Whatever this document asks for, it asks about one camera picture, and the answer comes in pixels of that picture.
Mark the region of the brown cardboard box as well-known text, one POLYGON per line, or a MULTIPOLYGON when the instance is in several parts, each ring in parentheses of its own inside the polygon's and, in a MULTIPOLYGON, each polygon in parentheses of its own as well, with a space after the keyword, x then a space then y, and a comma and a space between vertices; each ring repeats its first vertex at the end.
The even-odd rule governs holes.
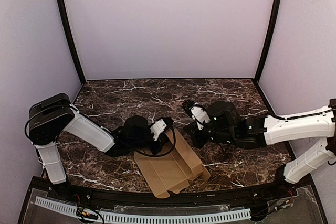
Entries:
POLYGON ((190 182, 201 179, 199 189, 203 189, 210 178, 210 173, 198 155, 192 150, 182 134, 175 129, 168 131, 170 139, 162 149, 167 152, 176 140, 173 151, 163 157, 146 157, 134 153, 134 160, 145 181, 156 198, 170 197, 170 193, 178 194, 190 186, 190 182))

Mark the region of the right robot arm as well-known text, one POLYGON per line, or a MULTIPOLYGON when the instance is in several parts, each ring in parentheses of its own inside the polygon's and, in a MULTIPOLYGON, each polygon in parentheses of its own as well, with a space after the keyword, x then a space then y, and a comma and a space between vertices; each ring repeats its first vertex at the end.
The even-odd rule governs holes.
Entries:
POLYGON ((217 101, 208 108, 185 100, 182 108, 194 120, 184 131, 194 147, 207 142, 255 149, 280 142, 317 137, 314 146, 276 171, 277 183, 296 184, 324 163, 335 159, 335 99, 329 105, 305 113, 275 114, 242 119, 231 102, 217 101))

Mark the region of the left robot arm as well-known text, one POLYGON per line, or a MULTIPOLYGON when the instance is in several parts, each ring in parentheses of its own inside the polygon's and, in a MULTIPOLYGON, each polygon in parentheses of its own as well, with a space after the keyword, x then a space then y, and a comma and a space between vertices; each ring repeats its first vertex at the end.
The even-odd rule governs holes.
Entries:
POLYGON ((150 124, 135 115, 116 128, 109 130, 81 113, 65 93, 59 93, 32 105, 25 124, 25 135, 34 145, 45 168, 49 181, 66 182, 67 175, 61 161, 57 141, 64 132, 80 138, 109 157, 126 156, 130 152, 159 156, 168 141, 166 131, 173 126, 170 117, 159 118, 150 124))

